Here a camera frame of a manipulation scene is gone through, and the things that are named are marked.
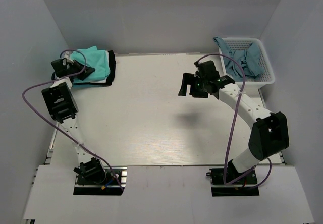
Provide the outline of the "teal green t shirt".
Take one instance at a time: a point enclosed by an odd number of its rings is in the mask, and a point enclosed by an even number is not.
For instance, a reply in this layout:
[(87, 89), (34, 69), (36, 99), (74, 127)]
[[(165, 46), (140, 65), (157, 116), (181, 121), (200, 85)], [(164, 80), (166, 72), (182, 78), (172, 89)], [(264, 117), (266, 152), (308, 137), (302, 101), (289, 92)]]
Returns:
[(88, 49), (78, 49), (78, 51), (86, 57), (86, 65), (95, 68), (95, 72), (83, 81), (75, 78), (73, 84), (105, 83), (108, 76), (111, 74), (108, 53), (106, 50), (99, 50), (96, 46), (93, 46)]

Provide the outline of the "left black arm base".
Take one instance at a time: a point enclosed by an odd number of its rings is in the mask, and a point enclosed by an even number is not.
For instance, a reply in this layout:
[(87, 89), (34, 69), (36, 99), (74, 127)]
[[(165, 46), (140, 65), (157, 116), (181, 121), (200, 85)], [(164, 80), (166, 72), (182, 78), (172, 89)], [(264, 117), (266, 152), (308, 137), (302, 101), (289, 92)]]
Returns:
[(74, 172), (76, 173), (73, 191), (75, 196), (121, 196), (123, 194), (117, 179), (108, 167), (105, 168), (106, 174), (99, 174), (94, 180), (86, 179), (76, 168)]

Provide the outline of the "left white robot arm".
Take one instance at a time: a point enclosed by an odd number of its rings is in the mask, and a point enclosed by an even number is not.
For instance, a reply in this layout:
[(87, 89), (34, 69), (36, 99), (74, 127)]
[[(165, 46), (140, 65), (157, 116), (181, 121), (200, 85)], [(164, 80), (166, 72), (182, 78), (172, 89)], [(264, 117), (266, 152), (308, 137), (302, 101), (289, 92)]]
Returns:
[(91, 178), (95, 183), (106, 179), (106, 170), (100, 161), (88, 153), (85, 147), (85, 137), (81, 133), (77, 121), (78, 107), (72, 96), (73, 77), (71, 74), (82, 70), (83, 65), (68, 57), (51, 62), (58, 80), (52, 86), (41, 91), (51, 118), (73, 138), (72, 143), (77, 153), (79, 167), (74, 171), (84, 178)]

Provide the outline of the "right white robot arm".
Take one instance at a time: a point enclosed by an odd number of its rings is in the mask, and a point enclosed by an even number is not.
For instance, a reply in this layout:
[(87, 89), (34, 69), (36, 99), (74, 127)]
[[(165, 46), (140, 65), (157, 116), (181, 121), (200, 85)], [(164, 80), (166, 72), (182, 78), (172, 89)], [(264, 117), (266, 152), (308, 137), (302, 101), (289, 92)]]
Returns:
[(273, 113), (259, 106), (230, 76), (220, 76), (213, 61), (195, 65), (194, 74), (183, 74), (178, 95), (190, 94), (194, 98), (212, 95), (231, 107), (251, 129), (247, 149), (227, 164), (228, 178), (239, 183), (245, 179), (246, 171), (289, 147), (287, 118), (282, 112)]

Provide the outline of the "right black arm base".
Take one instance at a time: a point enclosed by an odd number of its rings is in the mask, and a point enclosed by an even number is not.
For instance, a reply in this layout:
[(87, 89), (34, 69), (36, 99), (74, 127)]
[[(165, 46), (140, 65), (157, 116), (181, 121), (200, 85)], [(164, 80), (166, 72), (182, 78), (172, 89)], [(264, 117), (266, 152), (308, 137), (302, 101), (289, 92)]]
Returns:
[(206, 173), (210, 179), (212, 197), (259, 196), (258, 187), (253, 187), (258, 184), (255, 170), (231, 185), (225, 185), (223, 173), (223, 168), (212, 168)]

